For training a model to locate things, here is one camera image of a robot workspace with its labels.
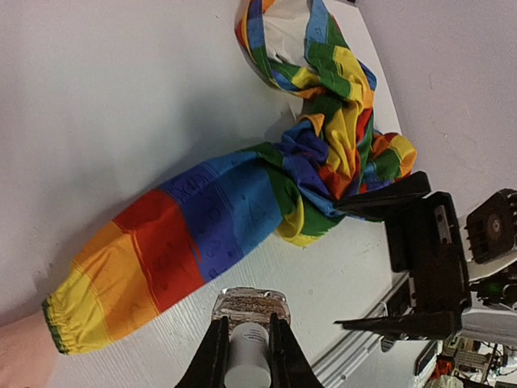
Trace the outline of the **clear glitter nail polish bottle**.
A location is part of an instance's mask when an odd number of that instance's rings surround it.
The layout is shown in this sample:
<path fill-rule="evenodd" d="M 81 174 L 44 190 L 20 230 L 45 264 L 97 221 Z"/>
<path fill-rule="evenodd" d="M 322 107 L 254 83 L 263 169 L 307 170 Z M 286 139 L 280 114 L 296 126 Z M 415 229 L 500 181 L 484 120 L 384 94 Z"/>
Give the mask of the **clear glitter nail polish bottle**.
<path fill-rule="evenodd" d="M 229 356 L 224 386 L 269 387 L 268 346 L 271 315 L 291 321 L 286 296 L 277 290 L 250 287 L 220 291 L 212 319 L 229 320 Z"/>

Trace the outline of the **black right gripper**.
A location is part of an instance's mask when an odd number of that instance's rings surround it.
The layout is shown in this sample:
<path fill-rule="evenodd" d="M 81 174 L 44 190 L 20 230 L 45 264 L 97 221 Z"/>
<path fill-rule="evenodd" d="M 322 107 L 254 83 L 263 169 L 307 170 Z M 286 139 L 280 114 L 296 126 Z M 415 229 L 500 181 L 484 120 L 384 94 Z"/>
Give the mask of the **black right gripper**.
<path fill-rule="evenodd" d="M 396 340 L 445 340 L 462 328 L 472 305 L 466 260 L 452 196 L 431 192 L 427 174 L 417 171 L 373 192 L 337 203 L 347 216 L 385 220 L 395 272 L 407 271 L 416 297 L 410 314 L 337 320 L 348 331 L 370 331 Z"/>

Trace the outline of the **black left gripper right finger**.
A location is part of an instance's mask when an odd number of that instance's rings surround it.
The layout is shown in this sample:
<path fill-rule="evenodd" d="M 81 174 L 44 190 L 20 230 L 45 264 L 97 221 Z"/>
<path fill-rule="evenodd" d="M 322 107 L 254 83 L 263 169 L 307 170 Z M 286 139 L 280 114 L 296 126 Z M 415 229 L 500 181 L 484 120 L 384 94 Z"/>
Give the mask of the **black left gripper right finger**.
<path fill-rule="evenodd" d="M 322 388 L 286 319 L 273 313 L 269 325 L 272 388 Z"/>

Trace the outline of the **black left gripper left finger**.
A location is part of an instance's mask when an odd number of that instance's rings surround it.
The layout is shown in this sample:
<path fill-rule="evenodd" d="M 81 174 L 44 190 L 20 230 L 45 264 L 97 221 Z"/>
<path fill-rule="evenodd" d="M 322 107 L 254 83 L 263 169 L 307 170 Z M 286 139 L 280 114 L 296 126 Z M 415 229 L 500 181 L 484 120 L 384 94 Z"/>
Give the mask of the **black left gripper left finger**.
<path fill-rule="evenodd" d="M 175 388 L 223 388 L 229 356 L 229 320 L 213 320 Z"/>

